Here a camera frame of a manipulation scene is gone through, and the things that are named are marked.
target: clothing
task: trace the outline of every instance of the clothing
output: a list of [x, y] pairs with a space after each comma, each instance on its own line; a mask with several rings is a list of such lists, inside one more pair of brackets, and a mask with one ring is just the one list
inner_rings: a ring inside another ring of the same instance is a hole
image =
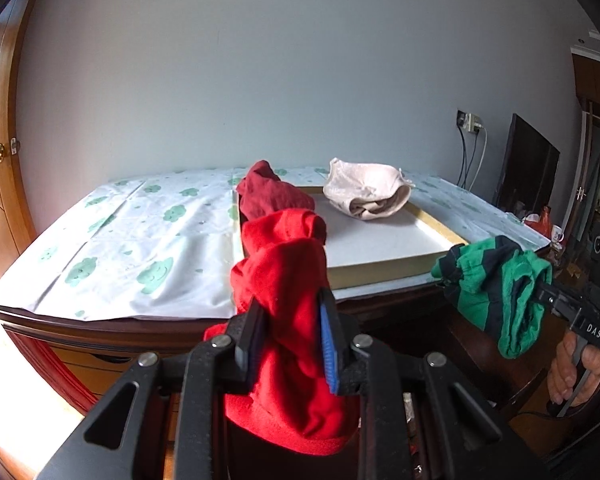
[[531, 301], [538, 280], [551, 283], [551, 264], [504, 236], [454, 246], [433, 267], [458, 312], [513, 359], [538, 339], [544, 308]]
[[315, 209], [314, 199], [288, 182], [282, 182], [266, 160], [256, 162], [236, 188], [240, 211], [254, 220], [288, 208]]
[[353, 164], [334, 158], [322, 192], [336, 209], [361, 220], [386, 218], [409, 200], [413, 183], [385, 164]]
[[[269, 314], [260, 370], [248, 396], [225, 396], [229, 420], [268, 442], [296, 452], [339, 452], [358, 428], [354, 397], [330, 393], [324, 377], [317, 293], [329, 286], [324, 221], [288, 209], [247, 222], [242, 240], [250, 256], [234, 266], [238, 313], [253, 298]], [[224, 333], [211, 327], [205, 339]]]

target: metal screw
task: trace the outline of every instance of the metal screw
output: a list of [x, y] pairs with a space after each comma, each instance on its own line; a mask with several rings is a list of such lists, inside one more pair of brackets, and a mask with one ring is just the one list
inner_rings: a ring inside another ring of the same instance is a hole
[[369, 348], [374, 342], [374, 339], [369, 334], [358, 334], [353, 338], [353, 345], [356, 348]]
[[211, 346], [213, 348], [224, 348], [225, 346], [229, 346], [231, 344], [231, 341], [231, 336], [227, 334], [221, 334], [217, 335], [211, 340]]
[[154, 352], [145, 352], [140, 354], [138, 358], [138, 364], [140, 366], [153, 366], [158, 362], [158, 355]]
[[432, 352], [427, 356], [427, 363], [434, 368], [440, 368], [446, 365], [446, 357], [440, 352]]

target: wall socket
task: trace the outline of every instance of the wall socket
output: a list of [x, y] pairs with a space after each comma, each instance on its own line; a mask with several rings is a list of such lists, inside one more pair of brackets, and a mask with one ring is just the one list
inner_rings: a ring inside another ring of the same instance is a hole
[[476, 114], [468, 114], [462, 110], [458, 110], [456, 115], [456, 125], [470, 134], [479, 134], [483, 128], [482, 119]]

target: television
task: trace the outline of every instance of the television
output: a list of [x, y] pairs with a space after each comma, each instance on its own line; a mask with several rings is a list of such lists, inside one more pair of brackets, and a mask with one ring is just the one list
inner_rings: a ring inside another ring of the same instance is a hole
[[540, 132], [513, 114], [493, 205], [516, 214], [541, 212], [551, 198], [559, 157]]

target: drawer handle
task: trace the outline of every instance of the drawer handle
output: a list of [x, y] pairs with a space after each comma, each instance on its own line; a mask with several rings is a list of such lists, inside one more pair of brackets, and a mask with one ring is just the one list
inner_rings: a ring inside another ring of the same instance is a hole
[[96, 359], [100, 359], [101, 361], [104, 361], [106, 363], [111, 363], [114, 365], [121, 365], [124, 363], [128, 363], [129, 361], [131, 361], [131, 357], [122, 357], [119, 355], [103, 355], [103, 354], [91, 354], [92, 356], [94, 356]]

